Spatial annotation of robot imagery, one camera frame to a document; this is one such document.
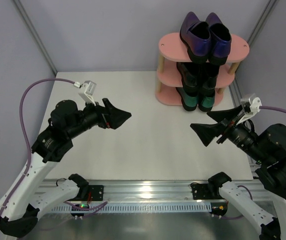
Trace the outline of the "green metallic shoe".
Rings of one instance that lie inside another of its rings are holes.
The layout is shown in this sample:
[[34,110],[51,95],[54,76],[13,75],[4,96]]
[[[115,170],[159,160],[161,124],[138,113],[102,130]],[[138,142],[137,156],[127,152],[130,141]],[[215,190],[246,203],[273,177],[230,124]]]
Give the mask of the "green metallic shoe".
[[197,92],[189,94],[182,87],[181,88],[177,87],[176,91],[181,98],[181,103],[184,110],[192,112],[197,108],[199,102],[199,97]]
[[203,112],[211,111],[214,106],[214,103],[215,103],[215,92],[208,95],[200,94],[198,107],[201,111]]

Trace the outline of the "black glossy shoe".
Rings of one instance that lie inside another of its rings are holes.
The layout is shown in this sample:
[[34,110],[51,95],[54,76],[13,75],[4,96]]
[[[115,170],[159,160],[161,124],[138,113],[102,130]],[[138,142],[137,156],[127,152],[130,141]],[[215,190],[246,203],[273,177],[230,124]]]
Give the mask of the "black glossy shoe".
[[205,96],[214,93],[220,67],[206,62],[201,67],[201,81],[199,92]]
[[181,75],[183,90],[190,96],[198,93],[200,65],[193,62],[177,62],[176,68]]

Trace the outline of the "purple shoe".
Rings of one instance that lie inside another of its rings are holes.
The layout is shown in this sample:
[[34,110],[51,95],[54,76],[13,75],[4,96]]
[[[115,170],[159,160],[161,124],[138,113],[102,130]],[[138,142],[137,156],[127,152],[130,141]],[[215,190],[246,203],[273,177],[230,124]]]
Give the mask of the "purple shoe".
[[180,39],[187,48],[190,60],[203,64],[208,60],[211,48],[209,25],[201,21],[194,12],[185,16],[180,29]]
[[206,23],[211,37],[208,61],[213,65],[222,66],[226,63],[231,51],[232,37],[230,31],[214,12],[207,16]]

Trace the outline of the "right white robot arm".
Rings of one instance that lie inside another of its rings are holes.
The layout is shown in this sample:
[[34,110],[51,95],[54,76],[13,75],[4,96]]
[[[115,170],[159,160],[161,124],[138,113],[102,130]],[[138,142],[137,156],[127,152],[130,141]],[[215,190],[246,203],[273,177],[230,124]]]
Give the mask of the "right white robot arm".
[[260,208],[243,194],[226,173],[220,172],[208,179],[208,189],[215,197],[230,202],[256,229],[261,240],[286,240],[286,126],[274,124],[260,135],[243,123],[264,109],[261,106],[240,105],[221,111],[210,111],[207,115],[215,124],[192,123],[190,127],[204,146],[214,138],[222,144],[229,140],[252,158],[259,181],[270,192],[277,216]]

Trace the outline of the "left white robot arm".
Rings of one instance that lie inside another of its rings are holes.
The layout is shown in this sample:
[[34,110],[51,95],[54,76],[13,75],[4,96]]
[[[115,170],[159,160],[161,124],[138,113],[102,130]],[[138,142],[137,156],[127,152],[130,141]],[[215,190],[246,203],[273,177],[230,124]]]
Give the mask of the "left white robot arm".
[[89,196],[88,181],[76,173],[45,194],[34,197],[34,193],[73,147],[75,137],[94,126],[115,130],[131,117],[131,113],[114,107],[107,98],[102,101],[103,106],[86,103],[83,110],[79,110],[72,100],[63,100],[56,105],[48,127],[31,147],[25,168],[0,199],[0,231],[5,236],[24,237],[55,206]]

